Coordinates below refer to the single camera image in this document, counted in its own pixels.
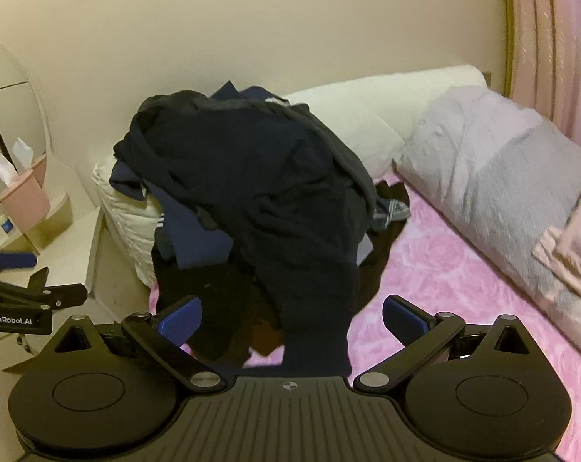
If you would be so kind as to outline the pink rose bed sheet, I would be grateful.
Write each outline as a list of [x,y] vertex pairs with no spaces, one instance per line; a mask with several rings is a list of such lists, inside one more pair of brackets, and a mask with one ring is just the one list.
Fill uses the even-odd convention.
[[390,294],[399,294],[430,314],[453,312],[471,324],[513,314],[539,344],[571,398],[571,419],[557,452],[565,461],[581,461],[581,354],[414,188],[406,191],[412,217],[393,241],[379,291],[353,318],[348,331],[353,373],[372,367],[401,346],[382,322],[381,307]]

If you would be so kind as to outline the pink tissue box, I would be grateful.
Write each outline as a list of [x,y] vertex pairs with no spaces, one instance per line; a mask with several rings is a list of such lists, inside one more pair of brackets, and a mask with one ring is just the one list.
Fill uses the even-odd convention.
[[27,233],[50,211],[50,201],[43,189],[47,157],[45,153],[35,157],[33,149],[21,138],[16,139],[12,150],[22,171],[18,172],[15,165],[0,153],[0,181],[4,184],[0,206],[10,222],[21,233]]

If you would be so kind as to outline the dark navy fleece pants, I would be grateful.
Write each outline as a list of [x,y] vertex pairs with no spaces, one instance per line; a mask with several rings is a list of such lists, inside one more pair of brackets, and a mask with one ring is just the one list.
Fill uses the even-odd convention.
[[183,341],[214,368],[235,373],[252,352],[266,356],[283,347],[281,364],[259,366],[257,373],[346,377],[351,320],[377,294],[400,231],[398,225],[368,231],[373,249],[362,262],[350,228],[236,225],[227,260],[191,268],[180,267],[157,240],[151,252],[156,308],[188,295],[199,299],[201,323]]

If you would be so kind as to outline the beige folded blanket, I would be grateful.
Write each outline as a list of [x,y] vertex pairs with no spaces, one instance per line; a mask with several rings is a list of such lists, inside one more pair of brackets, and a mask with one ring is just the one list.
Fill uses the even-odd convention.
[[532,255],[581,298],[581,197],[566,226],[546,228]]

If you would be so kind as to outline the pile of dark clothes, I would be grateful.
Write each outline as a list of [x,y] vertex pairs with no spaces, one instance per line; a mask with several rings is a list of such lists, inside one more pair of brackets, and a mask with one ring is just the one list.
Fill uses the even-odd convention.
[[410,215],[307,106],[260,89],[149,97],[114,156],[111,186],[158,200],[158,251],[183,270],[233,250],[252,265],[357,265]]

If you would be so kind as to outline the white pillow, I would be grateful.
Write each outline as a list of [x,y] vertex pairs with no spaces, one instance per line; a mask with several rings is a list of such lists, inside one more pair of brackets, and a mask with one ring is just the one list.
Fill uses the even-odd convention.
[[[471,65],[392,73],[336,82],[287,94],[291,104],[306,104],[318,119],[361,159],[372,178],[390,169],[393,154],[409,139],[427,105],[453,87],[488,82]],[[111,226],[112,235],[142,283],[156,277],[151,260],[154,228],[162,213],[154,197],[142,200],[113,189],[111,154],[95,165],[92,181]]]

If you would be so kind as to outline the pink curtain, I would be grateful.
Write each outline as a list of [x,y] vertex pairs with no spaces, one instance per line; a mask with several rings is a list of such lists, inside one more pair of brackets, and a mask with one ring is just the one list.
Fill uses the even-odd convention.
[[506,0],[504,95],[581,147],[581,0]]

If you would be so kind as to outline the grey folded quilt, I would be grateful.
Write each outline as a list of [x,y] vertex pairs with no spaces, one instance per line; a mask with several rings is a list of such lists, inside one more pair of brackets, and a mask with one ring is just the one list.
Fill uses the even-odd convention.
[[434,100],[393,158],[407,179],[581,351],[581,296],[532,254],[581,196],[581,147],[479,87]]

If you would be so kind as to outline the oval white mirror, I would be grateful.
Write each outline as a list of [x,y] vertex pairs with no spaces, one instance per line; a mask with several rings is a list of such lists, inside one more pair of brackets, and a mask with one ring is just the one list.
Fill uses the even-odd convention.
[[[0,247],[28,248],[35,253],[42,253],[71,225],[70,198],[65,186],[52,175],[57,169],[57,163],[50,153],[43,110],[32,83],[19,61],[0,44],[0,153],[21,172],[22,167],[12,150],[17,138],[33,149],[35,157],[46,154],[43,189],[50,201],[50,211],[35,228],[21,233],[0,206]],[[0,181],[0,193],[3,189],[4,184]]]

